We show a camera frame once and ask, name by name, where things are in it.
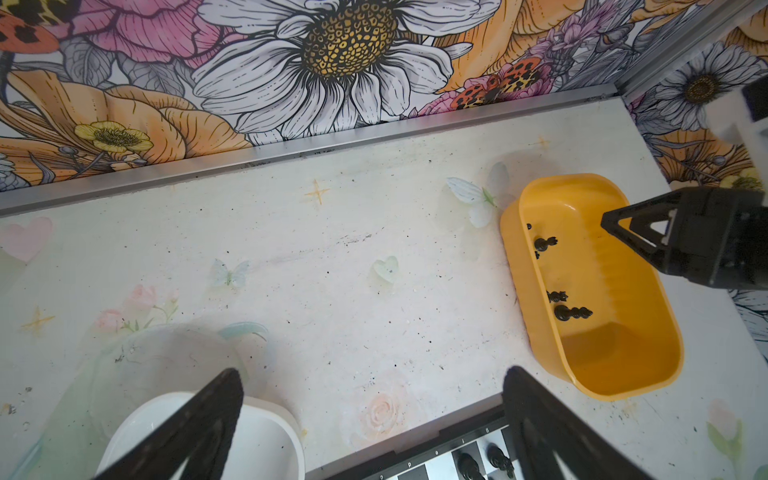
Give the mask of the white plastic tray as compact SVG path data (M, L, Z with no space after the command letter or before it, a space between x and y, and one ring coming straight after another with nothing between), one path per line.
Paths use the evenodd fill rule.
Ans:
M112 436L97 468L102 473L153 433L193 397L173 392L137 408ZM303 479L300 428L285 408L246 396L223 471L225 479Z

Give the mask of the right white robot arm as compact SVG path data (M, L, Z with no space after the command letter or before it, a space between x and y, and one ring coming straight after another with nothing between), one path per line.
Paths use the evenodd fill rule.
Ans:
M767 80L705 108L717 137L742 143L767 176ZM659 272L715 289L767 287L767 196L686 187L604 213L602 228Z

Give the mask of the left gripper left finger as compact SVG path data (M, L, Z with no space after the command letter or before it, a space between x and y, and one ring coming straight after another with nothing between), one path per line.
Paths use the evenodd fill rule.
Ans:
M227 368L98 479L220 479L244 400Z

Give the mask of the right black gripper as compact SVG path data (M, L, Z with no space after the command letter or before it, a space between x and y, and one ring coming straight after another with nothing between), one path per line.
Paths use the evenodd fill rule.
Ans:
M715 289L765 291L764 199L756 190L691 187L606 212L600 225L661 273Z

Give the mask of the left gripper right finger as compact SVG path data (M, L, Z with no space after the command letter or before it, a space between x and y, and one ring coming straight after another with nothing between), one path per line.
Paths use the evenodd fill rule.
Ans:
M502 400L526 479L648 479L650 476L520 366L504 378Z

